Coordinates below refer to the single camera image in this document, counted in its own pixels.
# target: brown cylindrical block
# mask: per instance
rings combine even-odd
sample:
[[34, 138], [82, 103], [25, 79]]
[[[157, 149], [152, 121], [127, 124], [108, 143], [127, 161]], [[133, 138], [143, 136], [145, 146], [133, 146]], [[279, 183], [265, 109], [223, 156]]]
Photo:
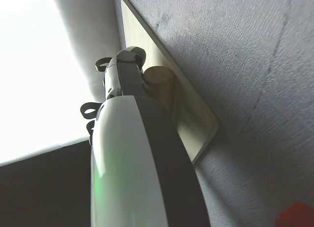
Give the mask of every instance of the brown cylindrical block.
[[144, 72], [145, 88], [150, 97], [157, 99], [171, 114], [173, 103], [172, 70], [164, 66], [152, 66]]

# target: black stripe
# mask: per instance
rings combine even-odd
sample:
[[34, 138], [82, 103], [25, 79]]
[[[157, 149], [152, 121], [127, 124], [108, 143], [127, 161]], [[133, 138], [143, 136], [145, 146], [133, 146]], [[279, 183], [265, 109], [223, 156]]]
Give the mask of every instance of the black stripe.
[[169, 227], [210, 227], [203, 194], [184, 145], [164, 108], [136, 97], [151, 146]]

